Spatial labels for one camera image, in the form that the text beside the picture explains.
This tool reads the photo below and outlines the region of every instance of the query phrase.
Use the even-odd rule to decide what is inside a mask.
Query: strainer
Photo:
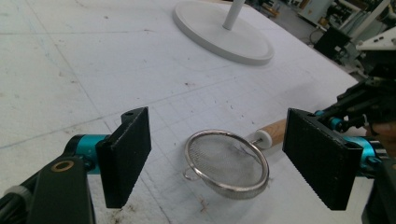
[[[187,163],[218,194],[251,199],[265,189],[269,178],[268,162],[255,145],[268,148],[281,142],[285,125],[283,119],[258,130],[252,143],[222,130],[200,131],[187,140]]]

